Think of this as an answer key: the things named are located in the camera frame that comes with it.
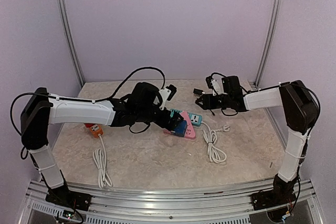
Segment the black power adapter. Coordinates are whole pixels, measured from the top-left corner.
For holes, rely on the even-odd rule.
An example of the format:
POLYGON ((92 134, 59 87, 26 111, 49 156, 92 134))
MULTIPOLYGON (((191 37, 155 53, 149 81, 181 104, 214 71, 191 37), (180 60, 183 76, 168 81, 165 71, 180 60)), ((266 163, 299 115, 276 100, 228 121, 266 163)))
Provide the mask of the black power adapter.
POLYGON ((202 95, 202 94, 204 94, 204 91, 203 91, 203 90, 200 90, 200 89, 194 89, 194 90, 193 90, 193 93, 194 93, 194 94, 197 94, 197 95, 202 95))

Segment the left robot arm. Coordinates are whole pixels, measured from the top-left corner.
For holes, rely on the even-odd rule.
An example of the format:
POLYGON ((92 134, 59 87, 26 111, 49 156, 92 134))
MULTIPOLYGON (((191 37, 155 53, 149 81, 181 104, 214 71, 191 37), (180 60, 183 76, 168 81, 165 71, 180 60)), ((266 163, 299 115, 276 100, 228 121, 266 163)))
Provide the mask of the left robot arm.
POLYGON ((131 93, 119 99, 114 94, 98 100, 62 97, 43 87, 29 92, 30 99, 20 115, 20 127, 14 129, 48 188, 46 200, 69 208, 83 203, 84 210, 91 201, 91 195, 68 188, 49 146, 49 125, 83 123, 131 127, 135 123, 147 126, 154 123, 171 131, 184 120, 179 113, 165 107, 175 94, 173 85, 158 88, 147 82, 138 82, 131 93))

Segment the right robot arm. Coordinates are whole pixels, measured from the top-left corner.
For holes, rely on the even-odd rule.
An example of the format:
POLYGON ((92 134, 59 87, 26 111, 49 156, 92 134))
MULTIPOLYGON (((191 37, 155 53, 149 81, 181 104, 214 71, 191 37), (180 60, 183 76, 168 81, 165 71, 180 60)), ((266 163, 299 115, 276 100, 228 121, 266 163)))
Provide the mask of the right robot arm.
POLYGON ((195 103, 203 110, 231 109, 242 113, 275 107, 283 109, 288 139, 282 165, 274 177, 272 189, 252 194, 251 200, 255 210, 296 203, 299 195, 294 193, 294 186, 299 182, 310 134, 320 115, 315 93, 300 80, 259 90, 246 90, 237 76, 222 76, 220 83, 208 76, 206 83, 211 93, 200 89, 193 91, 198 95, 195 103))

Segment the blue cube socket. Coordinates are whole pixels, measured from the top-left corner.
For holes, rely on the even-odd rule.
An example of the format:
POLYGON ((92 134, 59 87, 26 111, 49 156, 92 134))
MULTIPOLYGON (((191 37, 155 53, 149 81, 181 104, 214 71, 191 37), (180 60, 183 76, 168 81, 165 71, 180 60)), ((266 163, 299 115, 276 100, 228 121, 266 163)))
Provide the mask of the blue cube socket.
POLYGON ((171 133, 178 137, 184 137, 187 129, 187 122, 183 120, 171 133))

